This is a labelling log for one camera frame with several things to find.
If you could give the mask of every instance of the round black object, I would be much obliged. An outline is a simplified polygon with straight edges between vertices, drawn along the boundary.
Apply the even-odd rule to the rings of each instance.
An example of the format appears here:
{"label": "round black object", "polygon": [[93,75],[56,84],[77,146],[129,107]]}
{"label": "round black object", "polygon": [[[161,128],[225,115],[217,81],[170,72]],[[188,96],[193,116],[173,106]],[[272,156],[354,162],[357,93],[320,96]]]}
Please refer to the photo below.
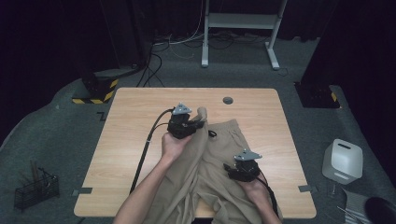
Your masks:
{"label": "round black object", "polygon": [[223,98],[223,103],[226,104],[226,105],[230,105],[230,104],[233,103],[233,98],[231,98],[229,96],[226,96],[226,97]]}
{"label": "round black object", "polygon": [[396,223],[396,205],[382,198],[370,198],[364,205],[367,217],[374,224]]}

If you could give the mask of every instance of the white cable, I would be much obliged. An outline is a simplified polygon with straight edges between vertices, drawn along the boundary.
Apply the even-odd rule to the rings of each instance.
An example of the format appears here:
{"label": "white cable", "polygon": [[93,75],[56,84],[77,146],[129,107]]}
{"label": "white cable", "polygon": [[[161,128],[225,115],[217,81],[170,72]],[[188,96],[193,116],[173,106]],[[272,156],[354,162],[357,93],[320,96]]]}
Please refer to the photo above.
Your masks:
{"label": "white cable", "polygon": [[172,36],[172,35],[169,35],[169,45],[173,45],[173,44],[182,44],[182,43],[188,42],[188,41],[190,41],[190,40],[193,40],[194,38],[199,38],[199,37],[202,36],[202,35],[200,35],[200,36],[198,36],[198,37],[195,37],[195,35],[198,33],[199,26],[201,25],[202,10],[203,10],[203,8],[204,8],[204,0],[201,1],[201,14],[200,14],[200,16],[199,16],[198,27],[197,27],[197,29],[195,30],[195,33],[194,33],[192,36],[190,36],[188,39],[181,40],[181,41],[177,41],[177,42],[171,42],[171,36]]}

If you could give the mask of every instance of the metal rack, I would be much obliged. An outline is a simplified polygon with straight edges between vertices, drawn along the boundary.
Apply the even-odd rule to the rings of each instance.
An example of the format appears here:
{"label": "metal rack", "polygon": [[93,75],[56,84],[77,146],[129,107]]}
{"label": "metal rack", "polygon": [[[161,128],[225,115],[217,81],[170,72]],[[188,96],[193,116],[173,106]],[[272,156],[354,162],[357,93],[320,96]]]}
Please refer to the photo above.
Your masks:
{"label": "metal rack", "polygon": [[56,175],[49,175],[43,170],[43,178],[15,189],[14,207],[24,209],[37,203],[46,201],[54,196],[59,197],[59,178]]}
{"label": "metal rack", "polygon": [[232,13],[210,13],[209,0],[206,0],[205,6],[205,30],[204,44],[202,48],[202,67],[209,66],[209,47],[208,47],[208,31],[209,27],[222,28],[247,28],[247,29],[265,29],[273,30],[270,42],[265,42],[265,49],[271,61],[274,70],[279,69],[274,53],[274,44],[276,35],[282,22],[283,12],[288,0],[282,0],[280,9],[275,15],[259,15],[259,14],[232,14]]}

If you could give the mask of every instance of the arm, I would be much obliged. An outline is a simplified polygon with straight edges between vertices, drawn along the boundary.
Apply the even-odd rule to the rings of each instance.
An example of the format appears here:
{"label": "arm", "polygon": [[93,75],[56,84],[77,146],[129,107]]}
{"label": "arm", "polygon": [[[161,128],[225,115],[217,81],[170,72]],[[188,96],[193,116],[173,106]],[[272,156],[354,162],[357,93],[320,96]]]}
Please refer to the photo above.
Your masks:
{"label": "arm", "polygon": [[143,222],[167,170],[190,140],[191,136],[179,140],[170,133],[163,135],[163,155],[160,161],[122,204],[114,218],[114,224]]}
{"label": "arm", "polygon": [[[259,175],[259,179],[265,181],[265,178],[262,174]],[[251,182],[238,181],[238,183],[245,191],[247,197],[256,205],[257,209],[259,210],[260,216],[262,217],[262,223],[282,223],[273,210],[273,207],[268,199],[268,190],[264,186],[264,184],[262,184],[257,179]]]}

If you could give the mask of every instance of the yellow and black tape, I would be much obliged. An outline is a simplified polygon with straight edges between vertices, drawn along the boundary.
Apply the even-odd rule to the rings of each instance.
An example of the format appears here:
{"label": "yellow and black tape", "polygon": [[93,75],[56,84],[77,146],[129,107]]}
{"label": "yellow and black tape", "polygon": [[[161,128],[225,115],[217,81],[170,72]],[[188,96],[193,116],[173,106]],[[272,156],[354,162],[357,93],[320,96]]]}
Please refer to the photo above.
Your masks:
{"label": "yellow and black tape", "polygon": [[108,89],[103,92],[102,95],[104,95],[104,97],[101,98],[73,98],[72,101],[75,104],[78,105],[84,105],[84,104],[106,104],[108,103],[108,101],[111,99],[111,97],[114,94],[114,90],[116,89],[117,84],[119,83],[118,79],[113,80]]}

